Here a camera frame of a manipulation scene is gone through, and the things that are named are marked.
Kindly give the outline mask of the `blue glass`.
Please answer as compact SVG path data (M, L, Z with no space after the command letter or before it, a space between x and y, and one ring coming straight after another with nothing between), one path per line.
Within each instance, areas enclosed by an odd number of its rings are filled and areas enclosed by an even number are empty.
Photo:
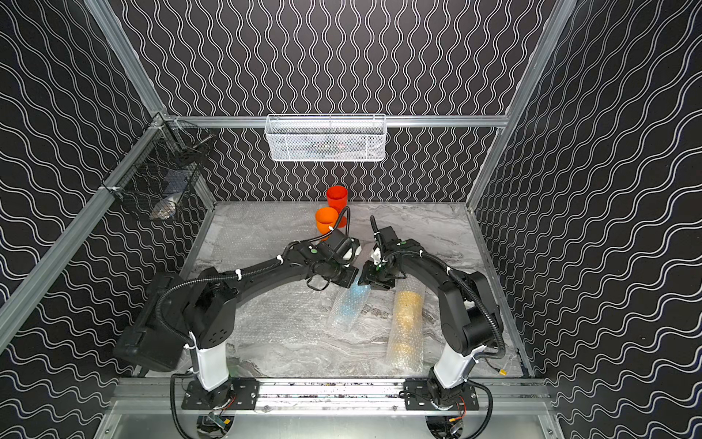
M338 331L349 331L358 320L370 295L369 285L353 284L340 291L332 305L328 325Z

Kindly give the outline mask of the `orange glass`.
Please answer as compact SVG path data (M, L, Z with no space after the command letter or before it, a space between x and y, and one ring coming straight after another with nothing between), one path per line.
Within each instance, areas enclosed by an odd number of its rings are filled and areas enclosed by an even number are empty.
M321 235L332 232L339 220L339 212L331 207L323 207L314 215L316 219L316 227Z

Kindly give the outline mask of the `red wine glass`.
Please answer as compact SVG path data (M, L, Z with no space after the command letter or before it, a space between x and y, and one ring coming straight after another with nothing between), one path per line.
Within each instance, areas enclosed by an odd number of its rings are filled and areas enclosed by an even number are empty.
M347 206L348 191L344 186L333 186L327 190L327 204L329 208L334 209L337 213Z

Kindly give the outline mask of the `yellow glass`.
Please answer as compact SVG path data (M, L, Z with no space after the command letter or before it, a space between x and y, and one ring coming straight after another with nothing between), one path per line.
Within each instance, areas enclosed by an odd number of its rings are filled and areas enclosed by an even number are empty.
M423 306L425 285L407 276L396 281L387 362L402 374L418 374L423 362Z

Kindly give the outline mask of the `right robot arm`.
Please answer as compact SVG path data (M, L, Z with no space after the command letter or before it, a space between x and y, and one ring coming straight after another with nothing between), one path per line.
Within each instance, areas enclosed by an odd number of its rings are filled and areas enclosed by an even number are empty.
M440 360L430 369L419 399L448 410L463 395L475 364L506 354L504 326L486 277L451 267L413 239L400 239L389 226L378 227L370 218L375 245L358 283L391 290L410 276L438 299L442 334L446 342Z

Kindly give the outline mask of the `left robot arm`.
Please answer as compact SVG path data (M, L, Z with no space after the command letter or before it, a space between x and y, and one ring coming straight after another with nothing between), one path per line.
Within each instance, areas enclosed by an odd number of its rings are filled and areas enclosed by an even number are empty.
M281 254L250 267L205 274L164 291L154 312L157 322L193 352L193 371L199 387L193 395L211 409L233 402L226 340L235 327L239 305L277 287L315 277L325 285L349 288L358 274L354 261L361 253L360 241L350 228L332 226L322 235L288 243Z

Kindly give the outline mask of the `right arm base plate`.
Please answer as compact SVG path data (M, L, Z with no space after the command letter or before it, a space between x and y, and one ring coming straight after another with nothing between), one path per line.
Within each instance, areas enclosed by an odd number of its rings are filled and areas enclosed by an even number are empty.
M451 389L435 379L407 379L399 392L408 411L478 411L475 387L461 383Z

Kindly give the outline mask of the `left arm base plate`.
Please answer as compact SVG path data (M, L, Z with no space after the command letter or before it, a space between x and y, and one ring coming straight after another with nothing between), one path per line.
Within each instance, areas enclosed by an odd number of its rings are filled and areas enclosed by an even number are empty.
M206 391L198 379L191 380L181 408L186 411L254 410L261 383L253 378L230 379Z

